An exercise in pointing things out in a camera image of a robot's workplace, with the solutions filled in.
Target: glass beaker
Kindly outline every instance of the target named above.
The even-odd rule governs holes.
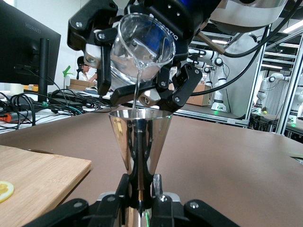
[[[175,54],[175,42],[169,30],[158,20],[139,13],[125,15],[119,23],[110,59],[112,89],[153,79]]]

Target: monitor stand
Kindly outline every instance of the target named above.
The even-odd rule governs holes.
[[[49,59],[49,40],[40,39],[40,62],[39,62],[39,84],[38,102],[47,101],[47,81],[48,81],[48,59]]]

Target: lemon slice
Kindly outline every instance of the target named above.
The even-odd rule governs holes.
[[[0,181],[0,202],[7,200],[14,192],[14,186],[7,181]]]

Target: wooden cutting board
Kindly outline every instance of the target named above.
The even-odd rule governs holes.
[[[0,180],[15,187],[0,203],[0,225],[22,226],[52,210],[90,167],[89,160],[0,146]]]

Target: computer monitor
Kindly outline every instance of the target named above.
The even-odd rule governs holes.
[[[42,60],[47,84],[52,85],[61,35],[3,0],[0,15],[0,82],[39,84],[39,77],[34,74],[41,74]],[[40,49],[40,39],[47,40],[42,43],[44,51]]]

